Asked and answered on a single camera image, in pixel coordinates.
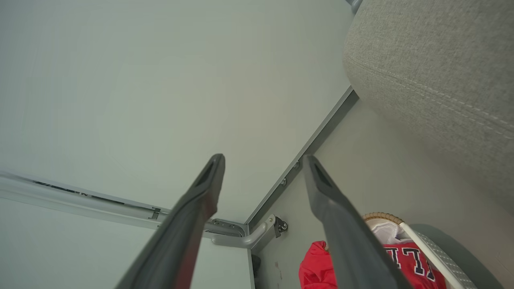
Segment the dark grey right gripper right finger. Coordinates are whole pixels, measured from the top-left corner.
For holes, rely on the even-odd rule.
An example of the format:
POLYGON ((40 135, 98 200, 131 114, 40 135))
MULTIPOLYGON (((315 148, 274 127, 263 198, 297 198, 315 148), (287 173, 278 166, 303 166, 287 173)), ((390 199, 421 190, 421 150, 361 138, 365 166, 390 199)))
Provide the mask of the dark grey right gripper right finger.
POLYGON ((304 155, 303 172, 311 211, 329 244, 338 289, 412 289, 315 156, 304 155))

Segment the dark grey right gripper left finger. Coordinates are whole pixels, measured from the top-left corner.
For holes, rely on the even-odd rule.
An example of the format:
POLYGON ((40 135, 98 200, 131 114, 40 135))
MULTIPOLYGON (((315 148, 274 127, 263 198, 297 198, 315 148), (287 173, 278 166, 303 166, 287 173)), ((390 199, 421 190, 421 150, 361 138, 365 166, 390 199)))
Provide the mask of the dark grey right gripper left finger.
POLYGON ((217 212, 225 157, 214 154, 116 289, 190 289, 204 226, 217 212))

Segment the red basketball jersey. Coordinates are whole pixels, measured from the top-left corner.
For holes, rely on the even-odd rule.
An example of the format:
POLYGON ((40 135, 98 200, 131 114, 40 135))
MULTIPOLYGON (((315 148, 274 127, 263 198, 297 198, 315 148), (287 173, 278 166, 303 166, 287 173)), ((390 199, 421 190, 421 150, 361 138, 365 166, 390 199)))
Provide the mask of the red basketball jersey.
MULTIPOLYGON (((413 289, 447 289, 440 271, 430 265, 414 242, 383 245, 413 289)), ((338 289, 325 241, 312 243, 299 267, 301 289, 338 289)))

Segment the grey fabric sofa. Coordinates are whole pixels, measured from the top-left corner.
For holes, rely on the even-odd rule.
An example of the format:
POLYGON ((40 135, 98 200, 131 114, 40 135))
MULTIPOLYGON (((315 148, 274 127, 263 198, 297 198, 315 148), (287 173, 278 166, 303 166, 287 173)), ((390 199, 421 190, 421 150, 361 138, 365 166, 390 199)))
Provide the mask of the grey fabric sofa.
POLYGON ((343 62, 361 100, 514 215, 514 0, 363 0, 343 62))

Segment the white fabric basket liner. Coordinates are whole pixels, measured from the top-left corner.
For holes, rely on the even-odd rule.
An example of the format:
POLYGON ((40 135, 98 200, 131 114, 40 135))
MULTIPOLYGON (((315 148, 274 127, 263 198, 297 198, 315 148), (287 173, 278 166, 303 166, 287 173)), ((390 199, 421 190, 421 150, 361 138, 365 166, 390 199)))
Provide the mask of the white fabric basket liner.
POLYGON ((405 244, 412 242, 410 236, 395 222, 383 218, 375 218, 366 221, 366 224, 382 244, 405 244))

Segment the grey metal leg with caster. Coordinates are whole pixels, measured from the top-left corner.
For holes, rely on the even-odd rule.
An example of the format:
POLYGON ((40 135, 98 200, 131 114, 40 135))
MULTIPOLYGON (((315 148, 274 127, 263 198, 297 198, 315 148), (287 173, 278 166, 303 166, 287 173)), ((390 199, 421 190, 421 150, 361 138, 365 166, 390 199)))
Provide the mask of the grey metal leg with caster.
POLYGON ((272 214, 250 234, 244 233, 242 236, 213 234, 211 241, 217 246, 244 248, 259 252, 268 245, 273 238, 281 237, 289 228, 288 223, 272 214))

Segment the round wicker-rimmed laundry basket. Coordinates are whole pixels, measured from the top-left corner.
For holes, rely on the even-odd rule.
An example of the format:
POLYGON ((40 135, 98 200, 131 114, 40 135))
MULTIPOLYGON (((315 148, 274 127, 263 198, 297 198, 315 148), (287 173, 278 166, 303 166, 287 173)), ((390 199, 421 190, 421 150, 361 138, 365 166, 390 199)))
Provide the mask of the round wicker-rimmed laundry basket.
POLYGON ((373 212, 363 216, 366 221, 383 218, 399 224, 428 259, 430 265, 441 272, 447 289, 478 289, 467 274, 438 245, 427 236, 413 230, 405 221, 392 214, 373 212))

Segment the grey metal frame rail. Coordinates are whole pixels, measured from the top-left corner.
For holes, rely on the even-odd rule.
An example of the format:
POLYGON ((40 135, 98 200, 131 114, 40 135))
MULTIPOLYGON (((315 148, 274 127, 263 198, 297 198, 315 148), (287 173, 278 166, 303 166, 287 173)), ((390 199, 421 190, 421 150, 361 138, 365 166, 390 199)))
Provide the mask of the grey metal frame rail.
POLYGON ((169 209, 105 199, 0 170, 0 198, 98 220, 158 229, 169 209))

